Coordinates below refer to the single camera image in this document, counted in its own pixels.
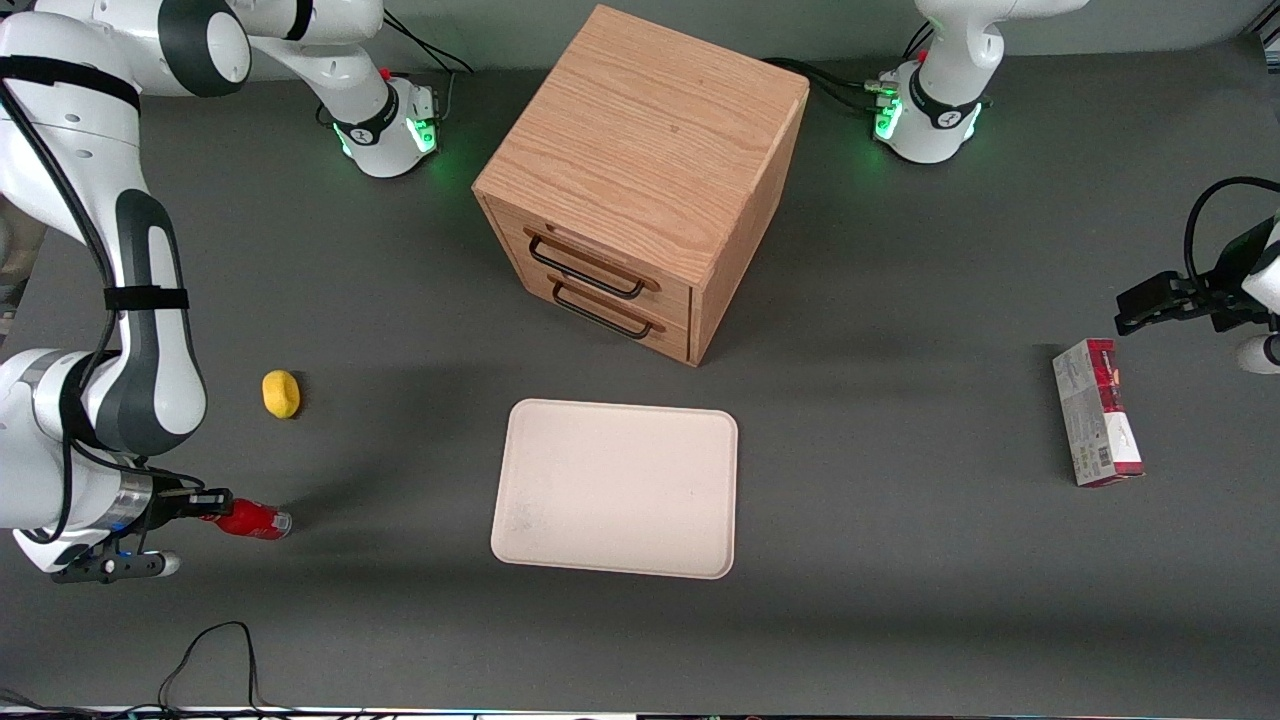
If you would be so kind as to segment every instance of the red and white box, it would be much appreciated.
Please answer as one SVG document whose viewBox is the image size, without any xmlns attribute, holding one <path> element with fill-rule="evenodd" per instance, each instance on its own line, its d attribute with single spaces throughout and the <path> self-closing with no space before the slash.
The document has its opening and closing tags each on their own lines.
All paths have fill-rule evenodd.
<svg viewBox="0 0 1280 720">
<path fill-rule="evenodd" d="M 1115 341 L 1091 338 L 1053 359 L 1071 443 L 1075 484 L 1100 488 L 1143 475 L 1142 456 L 1120 404 Z"/>
</svg>

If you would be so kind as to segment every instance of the wooden cabinet top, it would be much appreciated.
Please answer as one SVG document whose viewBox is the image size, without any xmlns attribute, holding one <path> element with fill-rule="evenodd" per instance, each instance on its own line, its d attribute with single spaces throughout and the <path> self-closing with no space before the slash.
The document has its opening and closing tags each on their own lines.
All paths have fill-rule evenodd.
<svg viewBox="0 0 1280 720">
<path fill-rule="evenodd" d="M 704 286 L 808 91 L 599 5 L 475 188 Z"/>
</svg>

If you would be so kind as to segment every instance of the green led light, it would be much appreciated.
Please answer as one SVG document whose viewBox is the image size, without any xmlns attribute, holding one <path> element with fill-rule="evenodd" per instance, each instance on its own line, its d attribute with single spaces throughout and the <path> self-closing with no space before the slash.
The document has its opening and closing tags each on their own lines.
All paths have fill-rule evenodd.
<svg viewBox="0 0 1280 720">
<path fill-rule="evenodd" d="M 347 147 L 347 138 L 343 137 L 342 131 L 338 129 L 338 123 L 333 124 L 333 132 L 338 136 L 338 142 L 342 143 L 342 154 L 351 158 L 351 147 Z"/>
<path fill-rule="evenodd" d="M 893 99 L 893 102 L 881 110 L 881 117 L 876 119 L 876 135 L 881 140 L 888 140 L 893 137 L 893 131 L 897 129 L 897 120 L 902 117 L 902 101 Z"/>
<path fill-rule="evenodd" d="M 964 131 L 964 138 L 969 140 L 973 137 L 973 128 L 978 127 L 978 115 L 982 114 L 982 102 L 973 109 L 973 120 L 969 122 L 969 129 Z"/>
<path fill-rule="evenodd" d="M 417 143 L 417 149 L 424 155 L 435 150 L 435 123 L 431 120 L 404 118 L 404 127 L 408 128 L 410 135 L 413 136 L 413 142 Z"/>
</svg>

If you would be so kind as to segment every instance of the red can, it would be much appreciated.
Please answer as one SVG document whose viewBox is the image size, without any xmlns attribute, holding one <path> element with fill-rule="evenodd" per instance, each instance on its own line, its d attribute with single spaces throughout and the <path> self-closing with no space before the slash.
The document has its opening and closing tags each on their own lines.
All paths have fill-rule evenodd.
<svg viewBox="0 0 1280 720">
<path fill-rule="evenodd" d="M 293 528 L 293 516 L 288 512 L 242 497 L 232 502 L 230 515 L 210 515 L 204 519 L 224 533 L 259 539 L 280 539 Z"/>
</svg>

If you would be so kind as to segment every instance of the wooden drawer cabinet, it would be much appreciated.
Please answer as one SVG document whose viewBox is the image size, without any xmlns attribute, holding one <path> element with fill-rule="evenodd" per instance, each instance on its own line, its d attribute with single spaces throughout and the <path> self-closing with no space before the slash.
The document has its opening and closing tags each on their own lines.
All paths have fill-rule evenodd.
<svg viewBox="0 0 1280 720">
<path fill-rule="evenodd" d="M 472 190 L 532 295 L 698 365 L 777 209 L 808 94 L 602 5 Z"/>
</svg>

